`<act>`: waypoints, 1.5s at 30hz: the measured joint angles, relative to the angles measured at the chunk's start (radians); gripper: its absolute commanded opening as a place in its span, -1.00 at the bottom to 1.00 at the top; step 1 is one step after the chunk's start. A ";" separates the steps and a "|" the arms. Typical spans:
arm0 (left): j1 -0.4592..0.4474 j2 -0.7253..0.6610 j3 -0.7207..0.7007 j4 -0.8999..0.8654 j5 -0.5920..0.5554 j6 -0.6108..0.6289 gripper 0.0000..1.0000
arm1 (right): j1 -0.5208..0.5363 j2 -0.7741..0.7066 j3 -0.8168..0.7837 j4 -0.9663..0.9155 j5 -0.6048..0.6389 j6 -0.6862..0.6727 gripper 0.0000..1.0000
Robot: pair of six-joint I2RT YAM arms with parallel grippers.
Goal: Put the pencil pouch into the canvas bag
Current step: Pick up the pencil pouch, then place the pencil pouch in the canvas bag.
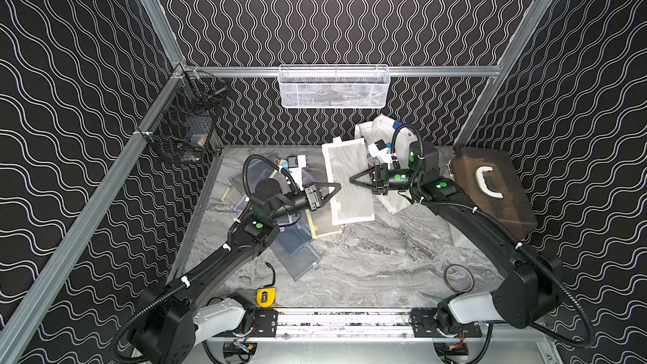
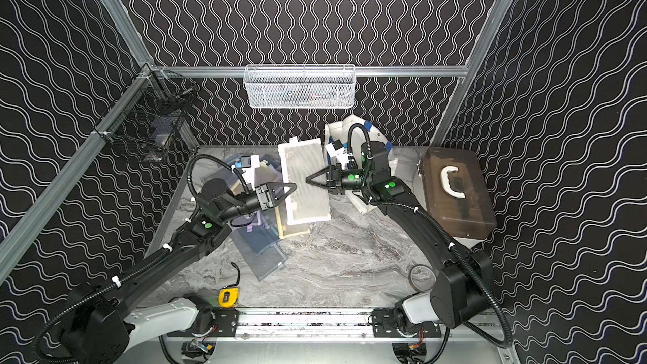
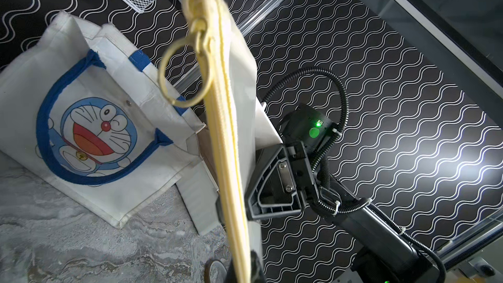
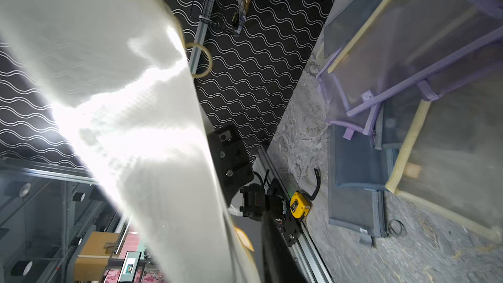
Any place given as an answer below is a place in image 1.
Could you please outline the yellow trim mesh pouch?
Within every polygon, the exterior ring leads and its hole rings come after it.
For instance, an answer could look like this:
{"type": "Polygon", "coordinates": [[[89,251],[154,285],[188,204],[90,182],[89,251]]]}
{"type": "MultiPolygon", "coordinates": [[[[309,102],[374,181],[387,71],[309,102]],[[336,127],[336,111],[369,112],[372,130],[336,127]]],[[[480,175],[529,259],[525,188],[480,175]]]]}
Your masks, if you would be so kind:
{"type": "Polygon", "coordinates": [[[339,183],[341,189],[330,206],[333,225],[375,220],[373,195],[370,189],[350,183],[350,177],[367,169],[367,146],[363,138],[342,141],[334,138],[322,146],[328,182],[339,183]]]}

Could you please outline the white canvas tote bag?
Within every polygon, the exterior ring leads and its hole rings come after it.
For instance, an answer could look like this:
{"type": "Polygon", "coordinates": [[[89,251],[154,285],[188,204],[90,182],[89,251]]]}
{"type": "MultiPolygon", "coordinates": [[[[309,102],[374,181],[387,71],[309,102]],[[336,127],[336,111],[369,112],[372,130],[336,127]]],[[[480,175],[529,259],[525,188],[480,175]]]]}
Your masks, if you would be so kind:
{"type": "MultiPolygon", "coordinates": [[[[393,134],[401,125],[402,123],[399,121],[380,115],[372,121],[355,125],[354,138],[363,139],[367,146],[378,140],[384,140],[386,143],[391,143],[392,148],[393,134]]],[[[399,135],[396,138],[396,155],[401,168],[409,168],[409,145],[416,141],[417,137],[410,129],[403,128],[399,131],[399,135]]],[[[374,166],[373,161],[368,154],[368,150],[367,164],[369,167],[374,166]]],[[[395,191],[389,192],[388,195],[378,195],[377,200],[379,200],[391,214],[396,214],[409,206],[409,202],[395,191]]]]}

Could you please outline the grey blue mesh pouch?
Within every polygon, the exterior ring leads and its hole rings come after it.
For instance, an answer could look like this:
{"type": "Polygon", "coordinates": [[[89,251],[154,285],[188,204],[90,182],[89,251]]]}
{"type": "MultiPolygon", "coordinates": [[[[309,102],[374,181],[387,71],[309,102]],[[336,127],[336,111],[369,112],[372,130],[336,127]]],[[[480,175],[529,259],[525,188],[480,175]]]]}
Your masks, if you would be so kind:
{"type": "Polygon", "coordinates": [[[313,239],[301,229],[285,229],[271,245],[271,250],[294,281],[319,268],[321,255],[312,246],[313,239]]]}

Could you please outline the purple trim mesh pouch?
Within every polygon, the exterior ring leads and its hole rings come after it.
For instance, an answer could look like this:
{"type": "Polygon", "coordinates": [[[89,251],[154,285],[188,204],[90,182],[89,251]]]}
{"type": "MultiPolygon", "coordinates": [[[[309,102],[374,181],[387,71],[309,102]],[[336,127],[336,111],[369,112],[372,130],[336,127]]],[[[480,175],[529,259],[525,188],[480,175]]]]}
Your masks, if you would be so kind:
{"type": "Polygon", "coordinates": [[[273,163],[269,158],[253,154],[244,161],[242,171],[247,204],[228,230],[229,235],[243,233],[259,242],[296,224],[306,214],[306,210],[309,210],[303,188],[298,188],[288,170],[273,163]],[[288,191],[282,190],[278,180],[264,179],[252,192],[248,187],[247,168],[253,158],[277,169],[280,176],[286,180],[288,191]]]}

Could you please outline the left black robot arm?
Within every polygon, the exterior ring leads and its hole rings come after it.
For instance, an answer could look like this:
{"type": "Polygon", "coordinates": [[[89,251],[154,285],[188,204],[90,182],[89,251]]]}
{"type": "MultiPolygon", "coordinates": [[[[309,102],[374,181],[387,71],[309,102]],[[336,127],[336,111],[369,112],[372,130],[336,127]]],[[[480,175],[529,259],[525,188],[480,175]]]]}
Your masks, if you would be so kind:
{"type": "Polygon", "coordinates": [[[298,185],[289,170],[252,154],[242,166],[247,205],[227,230],[227,239],[198,266],[165,286],[151,286],[137,302],[136,313],[116,331],[110,355],[115,363],[181,363],[199,344],[203,324],[196,317],[209,293],[247,262],[259,257],[276,240],[278,222],[326,206],[341,190],[340,183],[298,185]],[[289,192],[274,179],[249,186],[249,166],[255,161],[282,175],[289,192]]]}

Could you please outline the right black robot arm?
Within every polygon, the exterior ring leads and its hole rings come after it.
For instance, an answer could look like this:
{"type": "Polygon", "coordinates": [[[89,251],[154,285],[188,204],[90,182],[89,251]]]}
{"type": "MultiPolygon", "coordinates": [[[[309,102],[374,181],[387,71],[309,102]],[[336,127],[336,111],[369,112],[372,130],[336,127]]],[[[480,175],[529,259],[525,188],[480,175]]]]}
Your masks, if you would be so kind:
{"type": "Polygon", "coordinates": [[[454,180],[441,174],[435,146],[417,138],[409,145],[408,165],[399,163],[391,148],[389,162],[372,166],[350,177],[350,183],[375,195],[399,192],[449,222],[495,266],[503,281],[491,292],[461,293],[438,303],[434,322],[444,335],[455,335],[463,325],[504,322],[518,329],[531,327],[560,343],[589,348],[595,341],[593,323],[571,290],[561,280],[561,260],[539,254],[524,244],[501,222],[480,208],[454,180]],[[585,336],[572,339],[539,323],[562,304],[581,318],[585,336]]]}

